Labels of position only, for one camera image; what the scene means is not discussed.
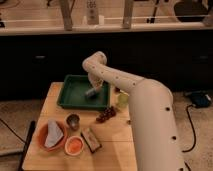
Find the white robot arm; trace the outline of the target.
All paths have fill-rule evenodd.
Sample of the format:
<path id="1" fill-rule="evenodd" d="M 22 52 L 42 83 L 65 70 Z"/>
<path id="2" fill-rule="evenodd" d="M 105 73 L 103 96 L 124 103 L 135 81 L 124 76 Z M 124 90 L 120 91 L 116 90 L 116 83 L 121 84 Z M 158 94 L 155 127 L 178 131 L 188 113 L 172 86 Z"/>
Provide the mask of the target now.
<path id="1" fill-rule="evenodd" d="M 186 171 L 173 113 L 173 95 L 161 82 L 107 66 L 98 51 L 82 62 L 89 81 L 103 81 L 129 94 L 137 171 Z"/>

